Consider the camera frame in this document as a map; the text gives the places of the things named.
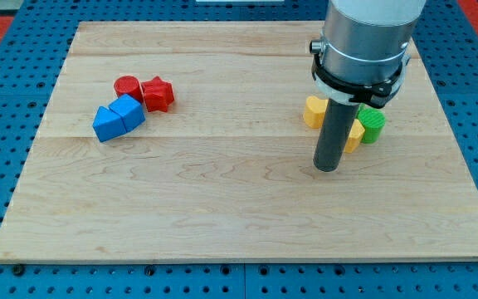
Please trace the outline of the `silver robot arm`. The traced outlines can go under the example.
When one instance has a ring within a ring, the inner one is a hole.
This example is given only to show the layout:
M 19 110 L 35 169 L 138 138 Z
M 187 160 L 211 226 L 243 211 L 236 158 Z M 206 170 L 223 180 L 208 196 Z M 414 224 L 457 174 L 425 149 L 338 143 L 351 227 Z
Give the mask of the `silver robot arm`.
M 412 32 L 425 0 L 330 0 L 310 42 L 315 84 L 341 105 L 383 108 L 407 72 Z

